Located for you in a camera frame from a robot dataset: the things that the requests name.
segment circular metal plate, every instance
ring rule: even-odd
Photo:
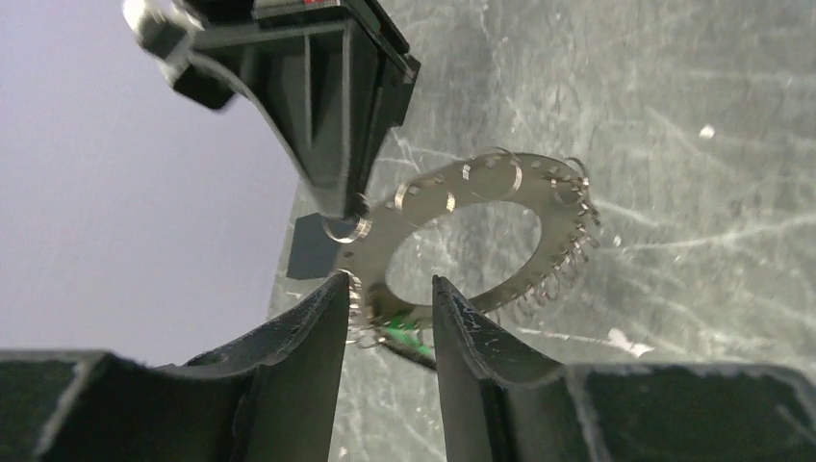
[[[501,152],[418,176],[402,185],[392,199],[371,209],[365,217],[370,223],[368,232],[343,245],[335,269],[354,276],[353,292],[358,292],[354,296],[368,322],[382,323],[404,316],[426,327],[431,322],[431,307],[399,298],[386,283],[388,266],[399,245],[422,225],[455,213],[455,209],[513,202],[536,214],[541,238],[521,269],[493,289],[471,298],[478,311],[493,311],[535,289],[578,248],[593,214],[587,213],[590,206],[586,191],[581,195],[567,180],[582,175],[550,157]]]

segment metal ring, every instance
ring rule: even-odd
[[[469,186],[471,193],[486,201],[502,201],[507,197],[512,196],[519,190],[524,179],[524,172],[522,170],[521,162],[519,161],[519,158],[516,157],[516,154],[504,148],[499,147],[497,149],[500,152],[489,152],[487,154],[473,157],[469,162],[464,163],[461,168],[461,179],[470,183]],[[478,190],[481,189],[479,188],[480,186],[487,189],[494,188],[496,185],[501,184],[501,178],[498,178],[498,174],[494,173],[493,175],[489,175],[492,177],[493,181],[487,184],[482,184],[486,182],[479,182],[478,178],[472,179],[472,177],[476,173],[480,172],[495,172],[497,167],[502,167],[502,164],[509,165],[513,168],[513,183],[510,184],[510,187],[505,191],[500,191],[495,196],[485,195],[483,192],[479,193]]]
[[[418,215],[416,217],[412,217],[410,210],[411,201],[408,199],[413,196],[416,198],[416,200],[422,200],[422,197],[420,196],[421,193],[431,193],[432,195],[433,193],[436,193],[436,197],[431,197],[431,199],[441,198],[442,200],[439,201],[439,204],[444,205],[444,209],[439,209],[437,206],[437,208],[431,208],[430,210],[424,211],[426,214],[431,213],[438,217],[444,213],[453,212],[453,210],[456,208],[456,197],[450,191],[446,191],[445,178],[441,175],[431,178],[415,178],[412,181],[403,183],[396,189],[394,194],[394,207],[402,215],[402,218],[405,219],[405,221],[411,223],[417,228],[422,226],[422,224],[427,221],[427,216]]]
[[[323,232],[326,233],[326,236],[329,237],[332,241],[340,244],[351,244],[358,239],[363,239],[371,230],[371,220],[367,218],[357,218],[357,225],[354,227],[354,230],[351,231],[351,234],[344,238],[338,238],[334,235],[334,232],[329,228],[329,224],[326,221],[326,217],[320,217],[320,222],[323,225]]]
[[[484,159],[481,157],[454,162],[411,181],[412,184],[427,184],[429,179],[444,178],[445,188],[455,197],[457,209],[473,204],[504,201],[523,205],[538,217],[541,238],[531,258],[507,280],[471,299],[473,306],[484,313],[494,311],[524,295],[530,287],[551,276],[554,272],[553,262],[560,262],[566,257],[575,240],[582,237],[579,229],[588,227],[591,222],[591,214],[581,215],[583,209],[578,204],[559,206],[549,180],[533,174],[536,170],[557,167],[564,176],[576,177],[578,172],[564,162],[527,153],[491,156],[500,156],[497,159],[499,162],[516,162],[521,171],[523,181],[512,195],[487,199],[473,190],[489,190],[497,180],[500,182],[498,174],[480,174],[477,179],[465,179],[457,174],[466,166],[483,165]],[[412,201],[411,207],[417,208],[412,211],[415,212],[414,217],[423,217],[420,225],[447,213],[447,209],[440,207],[436,201],[416,200]],[[386,271],[392,257],[402,242],[417,230],[416,223],[407,221],[395,209],[392,201],[372,208],[366,219],[371,222],[371,227],[365,240],[343,245],[335,262],[335,269],[348,271],[360,281],[361,308],[366,319],[383,323],[397,316],[405,316],[407,321],[414,322],[418,327],[429,326],[431,307],[399,298],[386,283]]]
[[[581,170],[581,171],[580,171],[580,173],[579,173],[579,174],[577,175],[577,177],[575,178],[575,179],[580,179],[580,180],[581,180],[581,185],[580,185],[580,186],[578,186],[578,187],[573,187],[573,188],[577,188],[577,190],[576,190],[576,189],[573,189],[573,193],[576,193],[576,194],[577,194],[577,196],[578,196],[578,198],[577,198],[577,200],[576,200],[574,203],[572,203],[572,204],[568,204],[568,203],[567,203],[567,202],[566,202],[566,201],[565,201],[565,200],[564,200],[564,199],[561,197],[561,192],[559,192],[558,190],[556,190],[556,191],[555,191],[555,200],[556,200],[556,201],[557,201],[559,204],[561,204],[561,205],[563,205],[563,206],[565,206],[565,207],[570,207],[571,205],[574,205],[574,204],[575,204],[575,203],[577,203],[577,202],[581,202],[581,201],[585,200],[586,193],[587,193],[587,191],[589,191],[589,172],[587,171],[587,168],[586,168],[586,166],[584,165],[584,163],[583,163],[583,162],[581,162],[581,160],[580,160],[580,159],[577,159],[576,157],[568,157],[568,158],[564,159],[564,163],[567,163],[567,162],[572,162],[573,164],[575,164],[576,166],[578,166],[578,169],[580,169],[580,170]],[[551,185],[552,185],[552,187],[553,187],[554,189],[556,189],[556,188],[557,188],[557,185],[556,185],[556,183],[555,183],[555,180],[552,180],[552,184],[551,184]]]

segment white speck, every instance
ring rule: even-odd
[[[608,338],[609,345],[611,347],[622,349],[636,358],[639,358],[650,351],[654,351],[654,346],[630,342],[626,337],[626,334],[622,332],[621,329],[609,329]]]
[[[704,140],[711,140],[717,132],[711,125],[706,125],[700,130],[700,138]]]

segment gray table surface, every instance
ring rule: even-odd
[[[816,2],[382,4],[422,69],[371,200],[493,145],[593,173],[601,248],[511,332],[564,362],[770,361],[816,377]],[[301,189],[292,222],[314,211]],[[475,295],[523,264],[536,226],[509,204],[458,211],[400,249],[391,283],[429,301],[437,273]],[[286,278],[291,231],[271,315],[320,282]],[[445,460],[435,376],[349,348],[332,451]]]

